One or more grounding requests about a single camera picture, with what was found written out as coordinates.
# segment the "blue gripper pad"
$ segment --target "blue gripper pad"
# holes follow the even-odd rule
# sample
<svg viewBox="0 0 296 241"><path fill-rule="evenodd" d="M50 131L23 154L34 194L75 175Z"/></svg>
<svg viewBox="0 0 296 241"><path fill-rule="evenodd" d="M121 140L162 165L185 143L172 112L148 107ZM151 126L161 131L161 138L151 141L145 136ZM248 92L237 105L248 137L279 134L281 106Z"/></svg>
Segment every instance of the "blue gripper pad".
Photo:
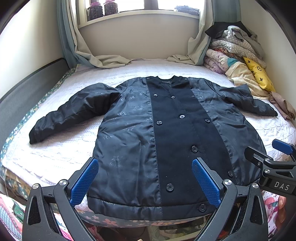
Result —
<svg viewBox="0 0 296 241"><path fill-rule="evenodd" d="M93 159L85 171L81 174L71 191L70 204L72 207L81 204L87 190L99 171L99 163L97 159Z"/></svg>
<svg viewBox="0 0 296 241"><path fill-rule="evenodd" d="M279 150L282 153L285 153L286 155L291 155L293 153L293 148L290 144L280 141L278 139L274 139L272 141L272 147L276 150Z"/></svg>
<svg viewBox="0 0 296 241"><path fill-rule="evenodd" d="M192 171L209 203L218 208L221 203L220 191L197 159L192 162Z"/></svg>

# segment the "gray headboard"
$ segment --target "gray headboard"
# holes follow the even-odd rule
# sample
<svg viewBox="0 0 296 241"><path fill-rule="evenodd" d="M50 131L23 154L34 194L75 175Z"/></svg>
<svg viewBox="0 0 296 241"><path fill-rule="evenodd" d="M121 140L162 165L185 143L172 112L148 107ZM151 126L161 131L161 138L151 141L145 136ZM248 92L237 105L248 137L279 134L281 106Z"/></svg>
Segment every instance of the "gray headboard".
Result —
<svg viewBox="0 0 296 241"><path fill-rule="evenodd" d="M0 99L0 150L21 119L69 70L57 59L17 83Z"/></svg>

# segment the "black cloth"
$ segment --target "black cloth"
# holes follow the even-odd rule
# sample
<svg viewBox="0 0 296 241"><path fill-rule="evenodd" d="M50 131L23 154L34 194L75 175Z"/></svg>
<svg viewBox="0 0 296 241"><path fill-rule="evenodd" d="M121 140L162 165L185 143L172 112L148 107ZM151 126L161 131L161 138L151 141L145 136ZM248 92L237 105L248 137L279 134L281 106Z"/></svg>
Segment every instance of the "black cloth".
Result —
<svg viewBox="0 0 296 241"><path fill-rule="evenodd" d="M222 36L223 32L228 28L228 26L234 25L241 28L243 31L247 33L249 37L252 36L252 34L247 30L245 25L241 21L235 22L235 23L228 23L228 22L215 22L213 26L209 27L205 33L209 35L212 39L218 39Z"/></svg>
<svg viewBox="0 0 296 241"><path fill-rule="evenodd" d="M238 185L259 177L244 149L266 151L238 108L277 116L269 104L253 99L247 85L225 88L206 79L177 76L134 78L116 88L97 83L38 120L30 143L105 115L93 151L99 172L88 191L89 207L128 220L199 217L215 207L192 173L195 158ZM167 190L168 184L173 191ZM204 213L199 210L202 204Z"/></svg>

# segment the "glass jar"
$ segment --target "glass jar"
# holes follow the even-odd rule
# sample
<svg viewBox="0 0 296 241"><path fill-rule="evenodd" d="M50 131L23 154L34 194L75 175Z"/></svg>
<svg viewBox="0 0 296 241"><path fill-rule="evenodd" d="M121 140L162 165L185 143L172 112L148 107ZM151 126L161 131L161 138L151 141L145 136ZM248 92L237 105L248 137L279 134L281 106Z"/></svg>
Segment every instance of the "glass jar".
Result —
<svg viewBox="0 0 296 241"><path fill-rule="evenodd" d="M97 0L91 1L91 5L88 8L88 10L89 10L89 20L93 20L93 19L104 16L103 7L99 2L97 2Z"/></svg>
<svg viewBox="0 0 296 241"><path fill-rule="evenodd" d="M118 5L115 0L106 0L104 4L105 16L118 13Z"/></svg>

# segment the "white quilt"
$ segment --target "white quilt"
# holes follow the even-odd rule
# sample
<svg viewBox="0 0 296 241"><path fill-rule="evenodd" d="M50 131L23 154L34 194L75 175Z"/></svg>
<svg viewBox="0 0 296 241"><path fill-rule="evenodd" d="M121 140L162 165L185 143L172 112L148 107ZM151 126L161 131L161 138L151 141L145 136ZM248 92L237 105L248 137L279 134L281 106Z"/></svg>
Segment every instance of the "white quilt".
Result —
<svg viewBox="0 0 296 241"><path fill-rule="evenodd" d="M39 183L42 186L49 186L55 185L61 179L68 179L92 156L103 116L95 117L55 134L42 143L30 145L29 132L38 119L50 111L57 110L76 92L98 82L116 87L135 77L159 76L162 79L169 79L174 75L205 78L224 87L234 87L225 75L214 73L203 66L179 64L160 59L133 61L127 66L115 69L78 71L67 78L24 124L9 145L3 165L29 185ZM296 129L292 123L285 121L279 113L277 117L242 113L259 133L267 154L275 160L285 160L288 156L273 149L271 142L277 138L295 144ZM79 208L90 211L86 198Z"/></svg>

